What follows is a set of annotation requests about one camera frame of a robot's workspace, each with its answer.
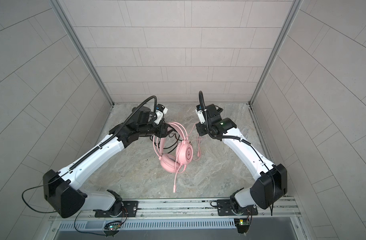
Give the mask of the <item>pink headphones with cable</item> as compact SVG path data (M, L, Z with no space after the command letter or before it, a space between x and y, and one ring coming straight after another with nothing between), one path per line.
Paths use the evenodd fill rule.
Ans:
M173 192L177 190L177 176L186 170L186 167L193 160L193 147L189 140L189 135L185 127L177 122L167 123L167 130L175 130L182 140L176 148L175 155L164 153L165 141L167 137L153 136L153 148L160 160L161 166L169 173L175 174Z

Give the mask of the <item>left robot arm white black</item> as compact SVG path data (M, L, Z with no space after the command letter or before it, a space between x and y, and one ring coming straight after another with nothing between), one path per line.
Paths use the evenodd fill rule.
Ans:
M142 137L165 137L170 132L164 121L165 107L150 96L133 108L126 120L113 127L91 150L70 165L43 176L44 198L62 218L84 210L93 210L105 217L123 212L122 198L112 190L83 192L84 182L105 162Z

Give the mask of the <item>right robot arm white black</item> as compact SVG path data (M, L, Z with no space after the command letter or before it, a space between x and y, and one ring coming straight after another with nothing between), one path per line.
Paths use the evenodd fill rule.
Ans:
M251 188L240 189L230 196L232 210L240 213L254 205L264 210L272 209L273 204L287 194L287 169L282 164L275 165L256 150L236 123L221 117L222 108L214 104L207 106L202 91L199 91L198 99L196 113L200 123L196 124L196 129L199 135L209 135L230 147L255 180Z

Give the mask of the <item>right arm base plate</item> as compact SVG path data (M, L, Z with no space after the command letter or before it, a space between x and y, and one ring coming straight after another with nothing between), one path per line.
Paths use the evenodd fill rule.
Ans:
M219 216L257 216L258 210L255 205L239 207L237 203L231 199L218 199L212 201L210 205L217 209Z

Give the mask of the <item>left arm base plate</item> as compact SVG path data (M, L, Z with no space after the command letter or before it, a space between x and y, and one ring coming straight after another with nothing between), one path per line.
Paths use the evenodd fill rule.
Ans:
M108 210L94 210L95 218L135 217L138 201L116 201Z

